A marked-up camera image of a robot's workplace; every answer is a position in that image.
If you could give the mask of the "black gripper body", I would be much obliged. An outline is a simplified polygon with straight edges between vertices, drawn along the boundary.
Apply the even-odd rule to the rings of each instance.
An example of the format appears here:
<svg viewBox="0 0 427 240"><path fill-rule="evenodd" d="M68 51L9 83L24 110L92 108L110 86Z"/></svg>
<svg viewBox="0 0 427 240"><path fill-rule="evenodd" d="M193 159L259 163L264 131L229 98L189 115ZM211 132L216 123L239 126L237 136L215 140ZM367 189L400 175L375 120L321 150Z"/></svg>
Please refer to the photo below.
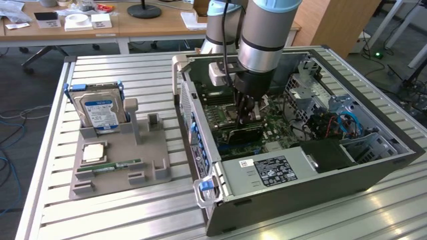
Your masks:
<svg viewBox="0 0 427 240"><path fill-rule="evenodd" d="M271 87L275 70L268 72L240 71L235 75L233 88L239 99L251 97L259 100Z"/></svg>

